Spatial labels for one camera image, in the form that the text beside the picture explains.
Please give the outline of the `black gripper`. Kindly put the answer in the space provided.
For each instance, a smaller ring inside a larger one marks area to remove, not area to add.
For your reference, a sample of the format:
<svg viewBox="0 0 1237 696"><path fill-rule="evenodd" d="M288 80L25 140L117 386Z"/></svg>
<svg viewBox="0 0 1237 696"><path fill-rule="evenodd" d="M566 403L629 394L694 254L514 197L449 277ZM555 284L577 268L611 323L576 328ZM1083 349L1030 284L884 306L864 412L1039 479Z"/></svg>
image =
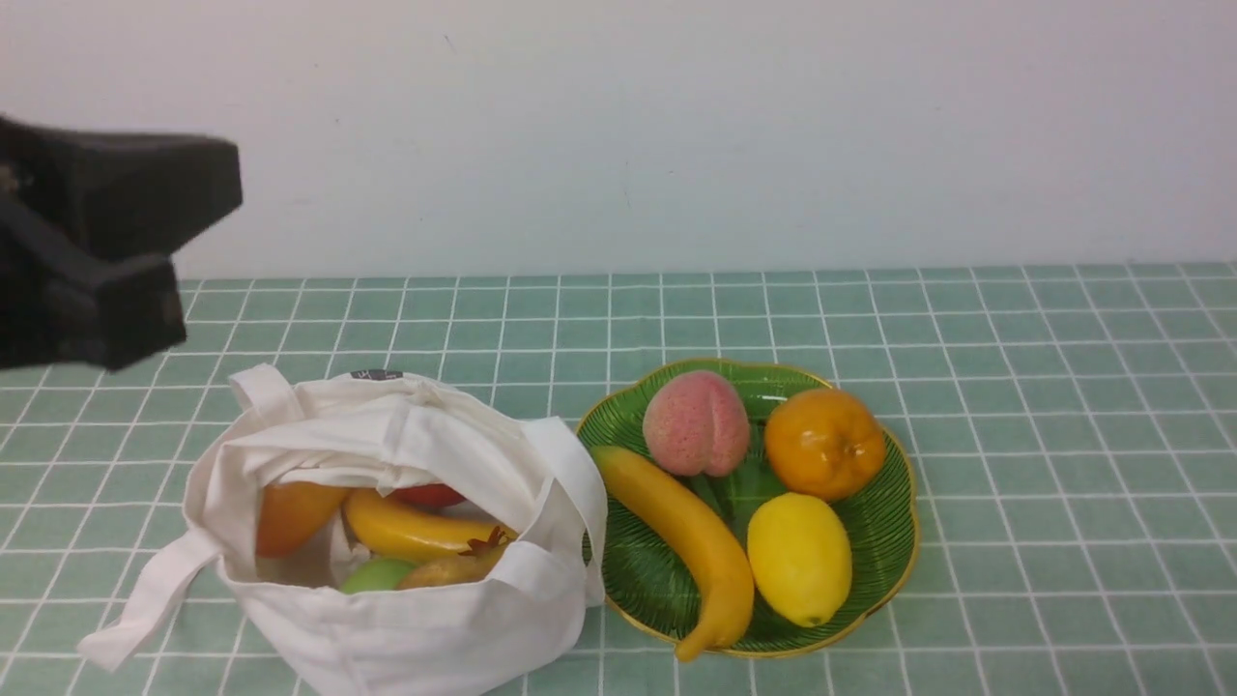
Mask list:
<svg viewBox="0 0 1237 696"><path fill-rule="evenodd" d="M181 286L166 255L242 206L238 145L9 116L1 140L1 368L87 363L115 373L186 342ZM43 282L19 242L19 203L89 253L129 260Z"/></svg>

